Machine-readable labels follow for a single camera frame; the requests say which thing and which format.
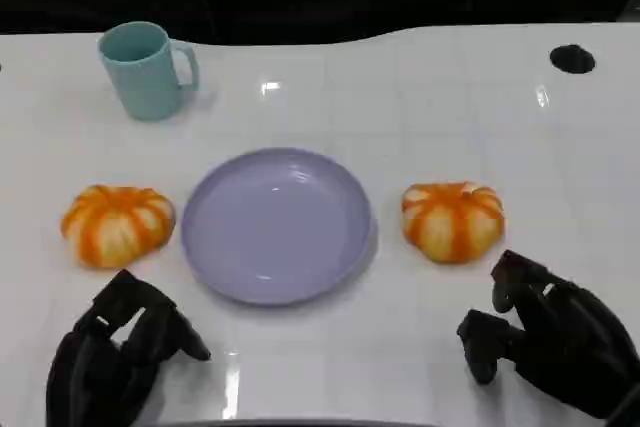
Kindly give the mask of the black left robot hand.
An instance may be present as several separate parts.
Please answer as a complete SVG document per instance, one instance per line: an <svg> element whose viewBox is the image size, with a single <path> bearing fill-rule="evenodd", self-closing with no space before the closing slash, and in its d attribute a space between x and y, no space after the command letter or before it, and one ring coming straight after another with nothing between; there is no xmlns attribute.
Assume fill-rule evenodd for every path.
<svg viewBox="0 0 640 427"><path fill-rule="evenodd" d="M48 426L130 426L160 366L209 349L173 300L126 270L94 297L59 344L46 385Z"/></svg>

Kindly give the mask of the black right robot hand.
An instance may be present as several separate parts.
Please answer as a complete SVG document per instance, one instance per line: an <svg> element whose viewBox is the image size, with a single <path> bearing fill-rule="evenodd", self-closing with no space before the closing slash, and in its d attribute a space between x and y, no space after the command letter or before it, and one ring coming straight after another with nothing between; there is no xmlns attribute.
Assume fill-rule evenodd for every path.
<svg viewBox="0 0 640 427"><path fill-rule="evenodd" d="M494 266L496 315L470 310L457 328L475 381L506 359L537 389L609 426L639 423L639 353L593 293L511 250Z"/></svg>

